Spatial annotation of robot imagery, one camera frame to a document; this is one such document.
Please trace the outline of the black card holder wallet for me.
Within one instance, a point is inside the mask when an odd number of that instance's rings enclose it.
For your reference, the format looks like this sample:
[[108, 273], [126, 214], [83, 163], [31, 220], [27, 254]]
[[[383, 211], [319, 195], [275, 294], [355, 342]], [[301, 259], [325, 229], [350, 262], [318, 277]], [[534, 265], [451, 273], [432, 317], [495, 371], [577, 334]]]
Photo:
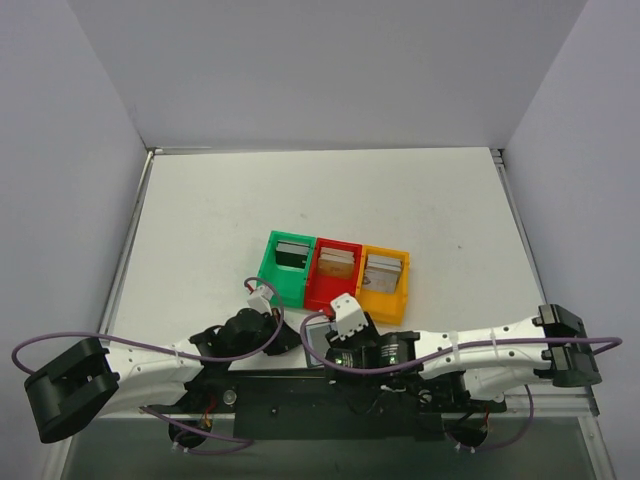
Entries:
[[[305, 327], [307, 343], [322, 358], [326, 356], [329, 349], [329, 342], [326, 335], [334, 331], [330, 322], [320, 322], [309, 324]], [[323, 364], [312, 356], [307, 350], [304, 350], [306, 365], [308, 368], [322, 367]]]

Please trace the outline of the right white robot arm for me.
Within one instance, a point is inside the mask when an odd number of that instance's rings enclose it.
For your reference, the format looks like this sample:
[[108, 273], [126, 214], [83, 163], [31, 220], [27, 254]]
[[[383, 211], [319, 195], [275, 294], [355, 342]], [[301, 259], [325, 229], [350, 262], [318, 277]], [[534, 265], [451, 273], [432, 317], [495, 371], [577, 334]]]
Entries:
[[320, 359], [326, 367], [381, 380], [459, 374], [446, 386], [449, 402], [459, 409], [521, 385], [579, 388], [602, 380], [583, 320], [557, 304], [541, 305], [518, 322], [466, 331], [381, 334], [366, 313], [356, 316], [357, 327], [336, 318]]

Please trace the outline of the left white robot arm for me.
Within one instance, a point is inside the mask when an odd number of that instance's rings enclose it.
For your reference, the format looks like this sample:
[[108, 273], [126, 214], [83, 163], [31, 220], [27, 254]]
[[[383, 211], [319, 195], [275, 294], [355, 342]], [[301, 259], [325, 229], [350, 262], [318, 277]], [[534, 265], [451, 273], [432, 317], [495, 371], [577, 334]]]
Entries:
[[146, 406], [200, 408], [213, 381], [239, 360], [280, 356], [301, 343], [276, 309], [243, 308], [221, 326], [169, 346], [79, 333], [78, 342], [30, 372], [24, 388], [39, 438], [51, 444], [95, 418]]

